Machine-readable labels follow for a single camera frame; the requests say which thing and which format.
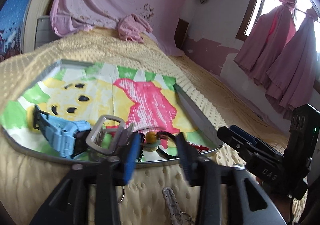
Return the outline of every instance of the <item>pink curtain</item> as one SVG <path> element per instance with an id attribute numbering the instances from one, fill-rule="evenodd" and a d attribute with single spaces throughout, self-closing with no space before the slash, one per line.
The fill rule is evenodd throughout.
<path id="1" fill-rule="evenodd" d="M 292 10 L 297 0 L 279 1 L 281 6 L 260 16 L 234 59 L 256 85 L 265 89 L 271 84 L 267 71 L 296 32 Z"/>
<path id="2" fill-rule="evenodd" d="M 267 71 L 271 84 L 266 98 L 285 118 L 311 97 L 318 57 L 314 28 L 317 18 L 314 9 L 307 10 L 299 30 Z"/>

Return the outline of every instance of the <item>green paint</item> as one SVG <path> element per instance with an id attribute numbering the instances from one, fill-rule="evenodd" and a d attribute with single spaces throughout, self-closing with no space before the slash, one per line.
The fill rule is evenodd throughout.
<path id="1" fill-rule="evenodd" d="M 84 69 L 85 74 L 98 74 L 103 67 L 103 63 L 94 63 L 92 66 L 89 66 Z"/>
<path id="2" fill-rule="evenodd" d="M 174 84 L 176 83 L 176 79 L 174 77 L 170 77 L 170 76 L 166 76 L 166 75 L 163 75 L 163 81 L 164 83 L 167 85 L 167 87 L 171 90 L 171 91 L 174 91 Z"/>
<path id="3" fill-rule="evenodd" d="M 5 129 L 27 128 L 27 111 L 19 102 L 9 101 L 0 116 L 0 123 Z"/>
<path id="4" fill-rule="evenodd" d="M 40 86 L 36 84 L 34 87 L 25 91 L 22 95 L 28 102 L 33 104 L 46 103 L 50 96 L 44 93 Z"/>
<path id="5" fill-rule="evenodd" d="M 82 81 L 93 81 L 93 80 L 96 80 L 95 77 L 82 77 L 81 78 Z"/>
<path id="6" fill-rule="evenodd" d="M 44 142 L 42 147 L 40 148 L 40 150 L 38 150 L 39 152 L 41 153 L 45 153 L 47 155 L 50 155 L 50 156 L 55 156 L 55 157 L 59 157 L 60 154 L 58 151 L 54 150 L 48 142 Z"/>
<path id="7" fill-rule="evenodd" d="M 171 155 L 171 156 L 176 156 L 176 155 L 178 155 L 178 150 L 177 150 L 176 147 L 168 147 L 166 149 L 166 153 Z"/>
<path id="8" fill-rule="evenodd" d="M 104 135 L 104 138 L 103 138 L 103 141 L 101 143 L 101 147 L 103 148 L 109 148 L 110 146 L 110 143 L 111 143 L 111 140 L 112 140 L 112 136 L 108 133 L 106 133 Z"/>
<path id="9" fill-rule="evenodd" d="M 146 81 L 147 82 L 154 81 L 154 79 L 155 79 L 155 77 L 157 75 L 156 73 L 147 72 L 147 71 L 145 71 L 144 73 L 146 75 Z"/>
<path id="10" fill-rule="evenodd" d="M 75 158 L 82 161 L 89 161 L 89 154 L 86 151 L 81 153 L 79 156 L 76 156 Z"/>
<path id="11" fill-rule="evenodd" d="M 119 72 L 119 78 L 127 78 L 133 80 L 136 73 L 138 72 L 137 69 L 131 69 L 122 66 L 117 66 L 117 68 Z"/>
<path id="12" fill-rule="evenodd" d="M 53 78 L 62 81 L 65 73 L 66 73 L 66 69 L 62 69 Z"/>
<path id="13" fill-rule="evenodd" d="M 216 148 L 217 146 L 209 140 L 209 138 L 201 131 L 196 130 L 194 132 L 187 132 L 187 140 L 190 143 L 194 143 L 196 145 L 206 146 L 210 149 Z"/>

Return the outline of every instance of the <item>yellow bedspread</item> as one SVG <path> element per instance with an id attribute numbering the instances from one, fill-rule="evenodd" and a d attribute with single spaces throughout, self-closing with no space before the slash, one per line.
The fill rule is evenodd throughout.
<path id="1" fill-rule="evenodd" d="M 80 32 L 46 44 L 34 52 L 15 56 L 0 64 L 0 112 L 7 101 L 16 100 L 46 66 L 69 59 L 106 62 L 176 77 L 176 82 L 204 112 L 215 128 L 236 124 L 266 142 L 282 148 L 287 138 L 262 122 L 221 82 L 186 56 L 167 57 L 147 36 L 145 43 L 121 41 L 113 30 Z M 223 147 L 212 157 L 217 163 L 232 166 L 243 163 L 236 151 Z M 70 166 L 45 162 L 18 153 L 0 133 L 0 200 L 17 223 L 27 225 Z M 190 188 L 179 165 L 137 169 L 125 188 L 120 206 L 123 225 L 170 224 L 162 195 L 164 186 L 173 188 L 182 211 L 196 217 L 199 188 Z M 305 199 L 295 202 L 300 215 Z"/>

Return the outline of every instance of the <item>belt buckle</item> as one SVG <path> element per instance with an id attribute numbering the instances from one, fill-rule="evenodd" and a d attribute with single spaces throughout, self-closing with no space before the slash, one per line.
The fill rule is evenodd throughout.
<path id="1" fill-rule="evenodd" d="M 104 128 L 104 122 L 106 120 L 113 120 L 119 123 L 118 128 Z M 112 115 L 102 115 L 99 117 L 98 121 L 92 128 L 91 132 L 86 138 L 87 145 L 97 153 L 105 156 L 111 156 L 115 153 L 117 147 L 127 144 L 129 136 L 133 133 L 134 123 L 132 123 L 127 129 L 125 127 L 125 122 L 123 119 L 112 116 Z M 101 143 L 105 137 L 106 133 L 115 132 L 109 148 L 101 147 Z"/>

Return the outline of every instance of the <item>yellow bead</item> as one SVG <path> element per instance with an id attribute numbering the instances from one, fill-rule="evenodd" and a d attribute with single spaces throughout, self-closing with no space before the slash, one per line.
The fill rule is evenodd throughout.
<path id="1" fill-rule="evenodd" d="M 157 133 L 154 131 L 148 131 L 146 134 L 146 141 L 149 144 L 153 144 L 157 142 Z"/>

